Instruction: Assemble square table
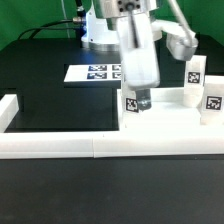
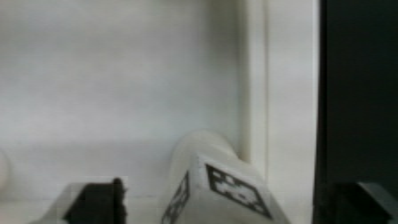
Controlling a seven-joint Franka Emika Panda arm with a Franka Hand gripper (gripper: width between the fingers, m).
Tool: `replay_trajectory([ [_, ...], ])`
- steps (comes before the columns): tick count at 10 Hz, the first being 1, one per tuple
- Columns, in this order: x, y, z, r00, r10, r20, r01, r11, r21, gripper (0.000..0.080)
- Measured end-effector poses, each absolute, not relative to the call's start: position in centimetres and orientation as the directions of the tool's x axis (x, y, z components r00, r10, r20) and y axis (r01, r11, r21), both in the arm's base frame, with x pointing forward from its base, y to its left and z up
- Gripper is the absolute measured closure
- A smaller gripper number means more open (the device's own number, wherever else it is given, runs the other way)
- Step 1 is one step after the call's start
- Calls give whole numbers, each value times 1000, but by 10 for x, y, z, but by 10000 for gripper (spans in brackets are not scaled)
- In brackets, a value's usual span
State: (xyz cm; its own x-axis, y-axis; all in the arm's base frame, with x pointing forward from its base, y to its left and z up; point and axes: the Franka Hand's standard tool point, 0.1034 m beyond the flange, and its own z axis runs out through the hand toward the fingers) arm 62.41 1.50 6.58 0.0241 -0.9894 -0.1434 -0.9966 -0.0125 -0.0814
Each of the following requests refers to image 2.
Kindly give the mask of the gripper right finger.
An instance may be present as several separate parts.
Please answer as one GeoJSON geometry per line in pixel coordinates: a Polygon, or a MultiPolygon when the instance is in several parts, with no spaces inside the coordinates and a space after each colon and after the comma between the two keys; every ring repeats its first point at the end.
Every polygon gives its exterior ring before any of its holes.
{"type": "Polygon", "coordinates": [[[398,224],[398,199],[374,182],[326,187],[312,224],[398,224]]]}

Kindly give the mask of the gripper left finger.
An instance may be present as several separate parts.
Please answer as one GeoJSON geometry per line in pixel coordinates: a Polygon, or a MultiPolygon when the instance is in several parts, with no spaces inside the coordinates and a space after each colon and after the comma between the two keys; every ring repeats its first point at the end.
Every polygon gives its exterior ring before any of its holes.
{"type": "Polygon", "coordinates": [[[42,217],[29,224],[125,224],[125,188],[120,178],[70,183],[42,217]]]}

